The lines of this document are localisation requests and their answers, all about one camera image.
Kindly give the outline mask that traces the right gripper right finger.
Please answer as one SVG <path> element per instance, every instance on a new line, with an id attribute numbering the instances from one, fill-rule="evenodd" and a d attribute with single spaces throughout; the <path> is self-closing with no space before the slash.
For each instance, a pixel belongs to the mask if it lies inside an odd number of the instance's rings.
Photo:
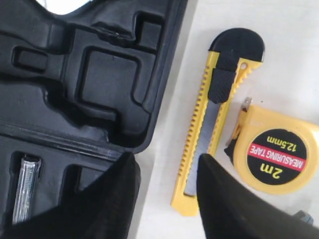
<path id="1" fill-rule="evenodd" d="M 209 154 L 197 170 L 197 200 L 207 239 L 317 239 L 318 228 L 262 200 Z"/>

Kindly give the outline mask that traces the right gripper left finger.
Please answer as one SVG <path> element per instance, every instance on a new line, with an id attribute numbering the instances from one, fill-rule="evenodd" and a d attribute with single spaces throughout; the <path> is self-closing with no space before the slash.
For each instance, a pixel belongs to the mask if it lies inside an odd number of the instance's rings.
<path id="1" fill-rule="evenodd" d="M 141 169 L 131 152 L 74 198 L 5 230 L 2 239 L 126 239 Z"/>

